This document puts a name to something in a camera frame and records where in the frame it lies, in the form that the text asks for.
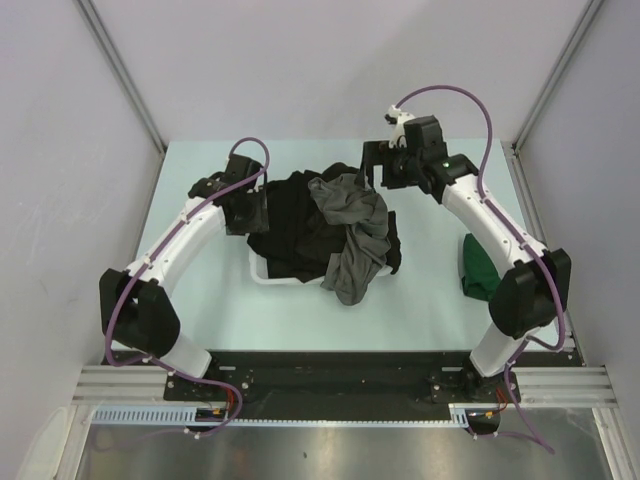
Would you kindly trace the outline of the white plastic basket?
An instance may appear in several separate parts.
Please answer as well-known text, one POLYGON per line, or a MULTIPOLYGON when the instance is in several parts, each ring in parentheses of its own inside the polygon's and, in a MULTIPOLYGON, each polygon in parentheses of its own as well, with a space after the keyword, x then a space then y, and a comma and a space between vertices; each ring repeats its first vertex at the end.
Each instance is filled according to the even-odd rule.
POLYGON ((260 255, 256 254, 253 250, 249 250, 249 273, 252 280, 263 286, 311 286, 320 285, 323 281, 323 277, 312 279, 308 282, 302 282, 296 277, 286 278, 271 278, 268 275, 267 260, 260 255))

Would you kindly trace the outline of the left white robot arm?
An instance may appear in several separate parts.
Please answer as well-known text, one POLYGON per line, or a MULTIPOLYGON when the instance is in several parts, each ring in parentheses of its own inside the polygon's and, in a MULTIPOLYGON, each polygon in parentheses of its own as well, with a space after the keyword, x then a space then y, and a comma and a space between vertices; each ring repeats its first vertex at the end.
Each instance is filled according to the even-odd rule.
POLYGON ((197 398, 214 397, 221 376, 212 355, 182 331, 171 294, 187 267, 214 236, 266 231, 266 193, 257 186, 266 168, 231 153, 226 169, 198 180, 162 238, 126 269, 106 270, 99 281, 106 346, 116 341, 186 377, 197 398))

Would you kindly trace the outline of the grey t shirt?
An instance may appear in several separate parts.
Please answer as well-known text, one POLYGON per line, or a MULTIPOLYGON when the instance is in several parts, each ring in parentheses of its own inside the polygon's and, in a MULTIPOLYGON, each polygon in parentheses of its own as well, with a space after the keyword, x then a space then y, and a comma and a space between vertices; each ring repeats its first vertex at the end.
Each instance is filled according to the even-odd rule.
POLYGON ((330 255, 321 287, 334 292, 343 305, 354 306, 387 262, 391 248, 387 205, 352 173, 331 181, 316 177, 308 188, 326 222, 344 227, 346 233, 342 251, 330 255))

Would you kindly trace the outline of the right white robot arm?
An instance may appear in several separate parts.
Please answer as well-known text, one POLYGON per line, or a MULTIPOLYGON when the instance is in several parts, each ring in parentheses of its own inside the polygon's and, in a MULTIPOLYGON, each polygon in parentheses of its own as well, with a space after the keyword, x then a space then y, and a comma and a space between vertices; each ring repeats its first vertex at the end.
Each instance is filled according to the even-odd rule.
POLYGON ((387 140, 363 145, 361 171, 373 181, 382 168, 382 186, 417 186, 455 215, 488 254, 500 277, 488 304, 491 325, 465 359, 463 393, 484 401, 504 378, 507 366, 552 322, 565 339, 571 259, 529 235, 486 190, 478 168, 465 155, 450 155, 439 121, 396 107, 385 116, 393 128, 387 140))

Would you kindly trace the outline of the black t shirts pile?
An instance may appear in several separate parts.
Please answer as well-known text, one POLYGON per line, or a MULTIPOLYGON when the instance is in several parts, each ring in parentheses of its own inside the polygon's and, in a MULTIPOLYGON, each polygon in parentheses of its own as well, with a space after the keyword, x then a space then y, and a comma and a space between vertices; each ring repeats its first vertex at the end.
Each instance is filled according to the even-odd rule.
MULTIPOLYGON (((331 181, 345 173, 356 174, 359 183, 366 186, 358 169, 341 162, 321 173, 295 171, 284 180, 267 183, 269 230, 251 234, 247 243, 256 254, 267 260, 271 278, 296 277, 302 282, 324 278, 330 255, 342 251, 346 233, 344 227, 331 226, 326 222, 311 199, 308 183, 316 177, 331 181)), ((385 267, 390 266, 395 274, 401 264, 400 241, 395 213, 389 210, 388 227, 391 248, 386 254, 385 267)))

